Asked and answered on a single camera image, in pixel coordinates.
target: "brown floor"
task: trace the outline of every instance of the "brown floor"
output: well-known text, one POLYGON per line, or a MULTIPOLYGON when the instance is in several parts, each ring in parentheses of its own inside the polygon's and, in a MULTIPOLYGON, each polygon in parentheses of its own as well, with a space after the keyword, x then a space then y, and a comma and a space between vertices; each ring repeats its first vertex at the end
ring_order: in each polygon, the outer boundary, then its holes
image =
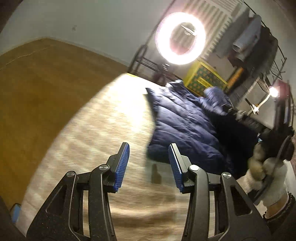
POLYGON ((125 71, 126 66, 111 59, 51 39, 0 56, 0 195, 8 208, 22 202, 59 131, 125 71))

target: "small bright light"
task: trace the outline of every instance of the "small bright light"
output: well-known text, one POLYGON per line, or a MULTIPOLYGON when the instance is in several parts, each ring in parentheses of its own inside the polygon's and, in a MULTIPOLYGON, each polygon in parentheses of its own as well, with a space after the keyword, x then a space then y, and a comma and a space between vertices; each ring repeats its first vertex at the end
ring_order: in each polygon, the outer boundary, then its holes
POLYGON ((272 96, 272 97, 278 97, 278 95, 279 95, 279 91, 276 89, 276 88, 274 88, 273 86, 271 86, 270 88, 269 88, 269 93, 270 93, 270 95, 272 96))
POLYGON ((164 18, 158 26, 155 43, 159 53, 170 63, 188 64, 202 53, 205 46, 205 37, 205 29, 195 16, 184 12, 174 12, 164 18), (191 48, 186 53, 178 55, 170 48, 170 38, 174 28, 181 23, 191 23, 197 35, 191 48))

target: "gray garment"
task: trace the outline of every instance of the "gray garment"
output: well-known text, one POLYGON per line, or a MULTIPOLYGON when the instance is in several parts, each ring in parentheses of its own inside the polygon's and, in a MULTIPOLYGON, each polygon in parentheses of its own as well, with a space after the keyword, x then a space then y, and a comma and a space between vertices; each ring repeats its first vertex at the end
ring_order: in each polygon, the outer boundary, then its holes
POLYGON ((233 49, 238 53, 236 58, 244 61, 250 55, 253 47, 258 42, 261 32, 261 16, 255 15, 248 27, 233 43, 233 49))
POLYGON ((234 41, 244 32, 249 23, 249 12, 247 8, 238 19, 226 30, 225 34, 217 44, 215 52, 218 57, 224 58, 228 56, 233 48, 234 41))

